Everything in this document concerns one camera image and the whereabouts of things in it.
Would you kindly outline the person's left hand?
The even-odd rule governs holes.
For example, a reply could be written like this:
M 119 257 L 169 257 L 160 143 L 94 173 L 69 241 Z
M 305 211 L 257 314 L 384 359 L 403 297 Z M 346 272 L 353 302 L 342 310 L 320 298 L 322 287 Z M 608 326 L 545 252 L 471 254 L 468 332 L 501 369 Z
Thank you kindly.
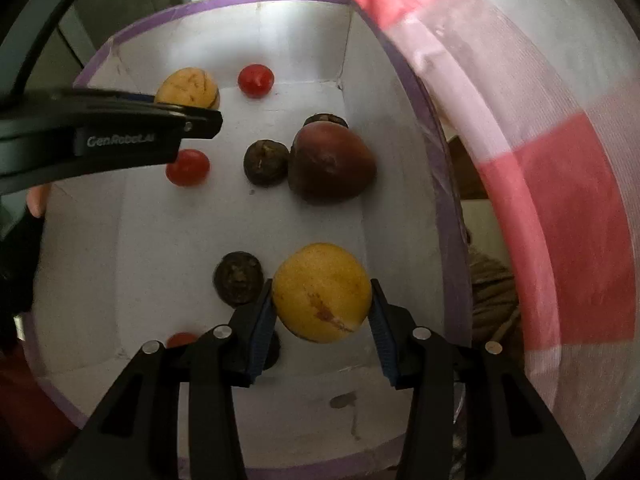
M 47 210 L 52 184 L 40 184 L 30 188 L 26 195 L 26 206 L 35 218 L 41 218 Z

